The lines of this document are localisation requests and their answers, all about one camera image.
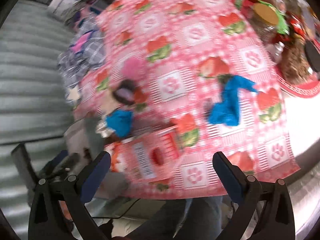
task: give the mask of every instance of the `jeans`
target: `jeans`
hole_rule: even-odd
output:
[[[183,217],[186,200],[167,200],[148,221],[126,237],[131,240],[215,240],[221,232],[222,196],[194,198],[182,228],[174,236]]]

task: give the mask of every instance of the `blue gripper pad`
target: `blue gripper pad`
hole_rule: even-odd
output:
[[[110,166],[110,154],[101,152],[92,163],[81,171],[78,177],[77,188],[80,190],[80,200],[83,204],[92,200]]]
[[[244,199],[244,185],[241,185],[240,181],[243,182],[245,175],[237,166],[233,166],[222,152],[216,152],[213,155],[212,165],[231,200],[240,204]],[[237,178],[239,174],[233,172],[236,168],[244,177]]]

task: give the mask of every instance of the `jar lid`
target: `jar lid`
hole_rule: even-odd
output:
[[[279,41],[279,43],[277,43],[277,44],[275,45],[275,47],[276,47],[277,50],[279,50],[280,52],[282,52],[282,51],[283,51],[283,48],[284,48],[284,44],[283,44],[281,41]]]
[[[268,5],[262,3],[255,3],[253,5],[253,11],[255,15],[268,25],[276,26],[279,23],[276,12]]]

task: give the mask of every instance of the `blue cloth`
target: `blue cloth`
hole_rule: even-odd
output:
[[[242,76],[233,76],[226,83],[222,92],[222,102],[214,104],[208,122],[211,124],[224,123],[228,126],[239,125],[240,106],[238,89],[243,88],[252,92],[258,92],[253,88],[255,83]]]
[[[116,110],[107,116],[107,126],[115,130],[118,137],[126,137],[131,130],[132,115],[131,111]]]

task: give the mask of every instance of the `jar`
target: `jar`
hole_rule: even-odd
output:
[[[279,23],[279,19],[271,7],[262,3],[255,3],[248,21],[264,44],[268,43],[276,35],[276,26]]]

